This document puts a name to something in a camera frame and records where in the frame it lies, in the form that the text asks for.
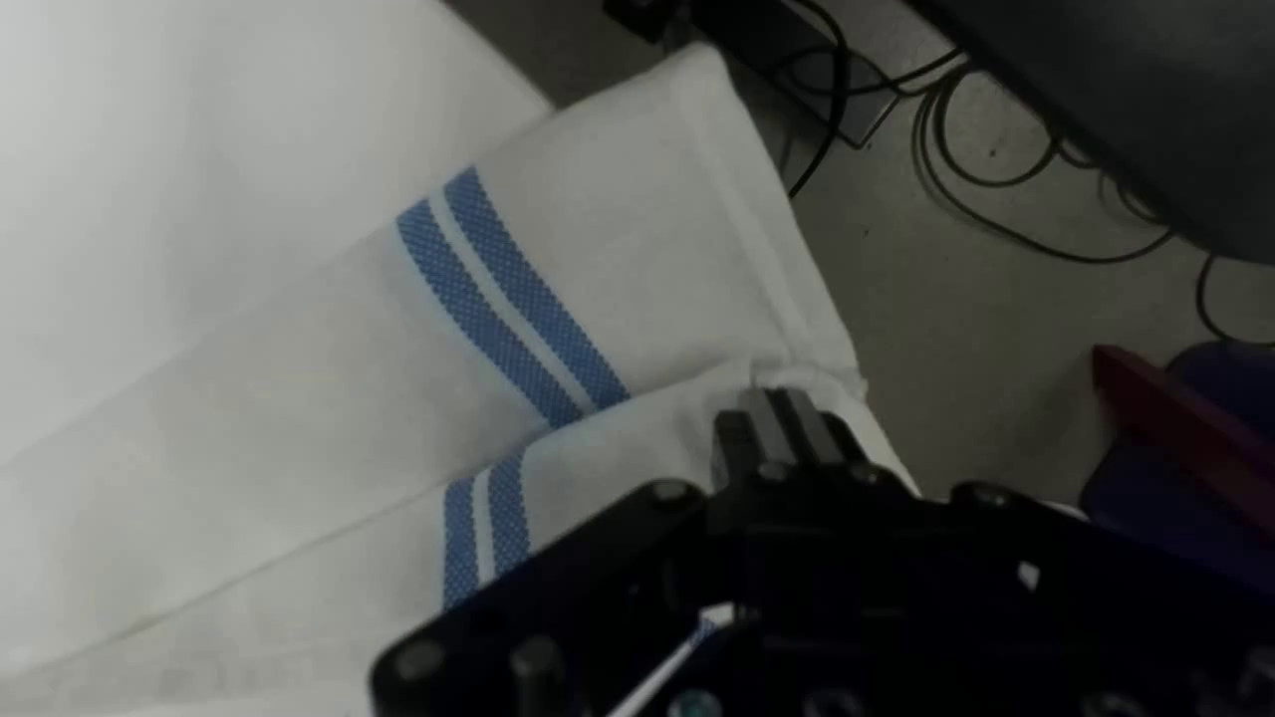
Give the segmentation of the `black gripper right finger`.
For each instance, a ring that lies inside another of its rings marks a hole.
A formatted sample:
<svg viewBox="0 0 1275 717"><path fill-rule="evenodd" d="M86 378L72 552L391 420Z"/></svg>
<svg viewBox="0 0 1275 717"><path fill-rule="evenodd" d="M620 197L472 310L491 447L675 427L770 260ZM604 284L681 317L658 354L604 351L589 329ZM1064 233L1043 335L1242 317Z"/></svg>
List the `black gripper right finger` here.
<svg viewBox="0 0 1275 717"><path fill-rule="evenodd" d="M865 459L839 414L824 414L804 390L776 390L774 410L800 469L841 472L856 484L877 484L881 469Z"/></svg>

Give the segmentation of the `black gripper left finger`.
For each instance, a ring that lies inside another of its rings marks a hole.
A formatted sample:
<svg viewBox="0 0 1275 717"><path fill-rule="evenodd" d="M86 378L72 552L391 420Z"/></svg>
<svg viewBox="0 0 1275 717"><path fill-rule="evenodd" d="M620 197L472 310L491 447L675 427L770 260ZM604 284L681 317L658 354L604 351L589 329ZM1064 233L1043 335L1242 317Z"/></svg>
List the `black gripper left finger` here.
<svg viewBox="0 0 1275 717"><path fill-rule="evenodd" d="M776 390L744 390L715 418L715 484L748 476L787 480L798 469L798 451L783 420Z"/></svg>

